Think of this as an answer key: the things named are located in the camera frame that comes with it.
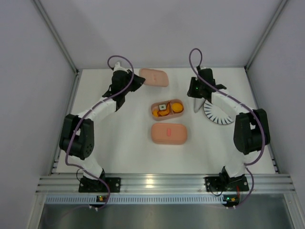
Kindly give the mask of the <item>metal tongs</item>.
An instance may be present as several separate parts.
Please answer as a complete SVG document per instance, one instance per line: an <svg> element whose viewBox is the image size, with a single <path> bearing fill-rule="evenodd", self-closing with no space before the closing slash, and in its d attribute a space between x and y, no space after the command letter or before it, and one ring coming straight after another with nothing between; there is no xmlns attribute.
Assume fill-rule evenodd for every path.
<svg viewBox="0 0 305 229"><path fill-rule="evenodd" d="M195 114L199 112L204 102L205 102L204 98L194 98L193 111Z"/></svg>

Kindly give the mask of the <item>pink box lid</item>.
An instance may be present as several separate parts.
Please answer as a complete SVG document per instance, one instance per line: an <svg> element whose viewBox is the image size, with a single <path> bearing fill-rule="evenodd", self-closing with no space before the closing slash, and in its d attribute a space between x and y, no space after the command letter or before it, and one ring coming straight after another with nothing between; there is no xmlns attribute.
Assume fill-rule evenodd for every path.
<svg viewBox="0 0 305 229"><path fill-rule="evenodd" d="M153 138L188 138L187 128L182 124L156 123L151 127L151 137Z"/></svg>
<svg viewBox="0 0 305 229"><path fill-rule="evenodd" d="M144 78L144 84L147 86L167 87L169 78L166 72L155 69L142 68L139 70L139 76Z"/></svg>

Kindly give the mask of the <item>striped round plate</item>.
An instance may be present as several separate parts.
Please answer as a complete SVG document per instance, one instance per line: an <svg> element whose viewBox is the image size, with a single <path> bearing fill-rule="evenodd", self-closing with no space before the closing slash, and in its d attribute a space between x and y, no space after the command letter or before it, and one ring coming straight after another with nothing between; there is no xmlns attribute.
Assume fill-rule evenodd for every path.
<svg viewBox="0 0 305 229"><path fill-rule="evenodd" d="M213 123L218 125L230 125L234 121L219 107L205 100L202 106L203 114Z"/></svg>

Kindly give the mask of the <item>orange round toy food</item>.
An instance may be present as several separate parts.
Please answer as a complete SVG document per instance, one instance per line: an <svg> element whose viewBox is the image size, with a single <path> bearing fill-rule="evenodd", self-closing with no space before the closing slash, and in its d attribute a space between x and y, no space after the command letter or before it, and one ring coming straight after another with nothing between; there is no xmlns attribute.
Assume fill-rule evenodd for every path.
<svg viewBox="0 0 305 229"><path fill-rule="evenodd" d="M181 113L184 110L184 107L181 103L173 103L172 104L172 111L174 113Z"/></svg>

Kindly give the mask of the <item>yellow toy chicken drumstick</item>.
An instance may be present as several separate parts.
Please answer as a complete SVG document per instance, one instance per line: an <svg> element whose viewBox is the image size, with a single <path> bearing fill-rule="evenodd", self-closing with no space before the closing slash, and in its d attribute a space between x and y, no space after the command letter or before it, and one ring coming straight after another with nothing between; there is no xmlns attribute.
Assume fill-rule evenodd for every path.
<svg viewBox="0 0 305 229"><path fill-rule="evenodd" d="M159 117L159 115L158 115L158 110L157 110L157 109L154 110L154 111L152 112L152 114L153 114L154 117Z"/></svg>

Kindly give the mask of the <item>black white sushi roll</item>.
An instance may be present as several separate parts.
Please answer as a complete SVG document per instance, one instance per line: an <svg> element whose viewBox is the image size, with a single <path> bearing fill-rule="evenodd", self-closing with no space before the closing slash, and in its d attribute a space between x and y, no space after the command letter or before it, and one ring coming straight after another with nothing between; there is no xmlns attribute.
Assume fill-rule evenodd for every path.
<svg viewBox="0 0 305 229"><path fill-rule="evenodd" d="M158 106L159 106L159 111L167 110L167 104L160 104Z"/></svg>

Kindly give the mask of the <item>pink lunch box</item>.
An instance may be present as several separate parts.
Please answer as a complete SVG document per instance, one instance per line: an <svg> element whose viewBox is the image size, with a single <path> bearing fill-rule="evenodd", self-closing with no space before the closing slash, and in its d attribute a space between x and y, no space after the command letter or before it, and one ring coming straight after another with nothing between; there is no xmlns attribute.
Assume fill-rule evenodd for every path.
<svg viewBox="0 0 305 229"><path fill-rule="evenodd" d="M185 107L180 99L170 99L156 102L151 105L151 114L155 121L180 117L184 114L184 111Z"/></svg>
<svg viewBox="0 0 305 229"><path fill-rule="evenodd" d="M152 141L156 144L160 145L183 145L186 141L187 138L182 138L182 139L174 139L174 138L166 138L166 139L159 139L159 138L153 138Z"/></svg>

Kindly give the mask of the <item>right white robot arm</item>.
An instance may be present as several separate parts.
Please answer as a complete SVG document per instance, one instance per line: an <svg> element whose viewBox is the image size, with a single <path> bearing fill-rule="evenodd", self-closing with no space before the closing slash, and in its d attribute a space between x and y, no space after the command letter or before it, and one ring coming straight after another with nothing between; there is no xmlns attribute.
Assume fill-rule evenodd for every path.
<svg viewBox="0 0 305 229"><path fill-rule="evenodd" d="M234 123L233 142L235 150L220 175L227 181L239 180L247 166L257 163L264 148L270 143L267 113L253 109L228 94L227 88L216 84L210 68L196 67L191 78L188 97L204 99L224 112Z"/></svg>

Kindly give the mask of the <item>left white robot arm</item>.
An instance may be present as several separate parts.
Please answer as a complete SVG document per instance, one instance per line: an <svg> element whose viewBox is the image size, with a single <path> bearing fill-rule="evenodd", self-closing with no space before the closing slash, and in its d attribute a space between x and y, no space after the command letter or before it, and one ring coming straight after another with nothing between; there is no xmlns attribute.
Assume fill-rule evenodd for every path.
<svg viewBox="0 0 305 229"><path fill-rule="evenodd" d="M112 68L112 83L98 102L81 113L66 115L59 142L60 149L66 153L66 165L81 169L91 180L102 180L103 168L93 155L97 139L95 125L117 112L127 93L135 92L145 81L133 69L125 69L117 62Z"/></svg>

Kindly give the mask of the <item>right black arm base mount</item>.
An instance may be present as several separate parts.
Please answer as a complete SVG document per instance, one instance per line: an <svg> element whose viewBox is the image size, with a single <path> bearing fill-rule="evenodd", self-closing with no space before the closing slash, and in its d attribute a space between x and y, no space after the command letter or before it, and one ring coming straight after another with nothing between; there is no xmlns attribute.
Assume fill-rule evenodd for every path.
<svg viewBox="0 0 305 229"><path fill-rule="evenodd" d="M206 190L211 192L246 192L249 191L249 185L245 175L237 178L225 178L223 176L210 176L204 178L206 183Z"/></svg>

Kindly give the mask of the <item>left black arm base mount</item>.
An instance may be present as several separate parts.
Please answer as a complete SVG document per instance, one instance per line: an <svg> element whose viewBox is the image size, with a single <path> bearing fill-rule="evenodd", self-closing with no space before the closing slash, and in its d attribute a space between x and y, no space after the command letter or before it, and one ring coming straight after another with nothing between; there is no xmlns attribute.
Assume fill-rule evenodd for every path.
<svg viewBox="0 0 305 229"><path fill-rule="evenodd" d="M104 182L111 193L119 193L121 188L120 177L106 177ZM107 193L107 187L100 181L83 177L80 179L79 193Z"/></svg>

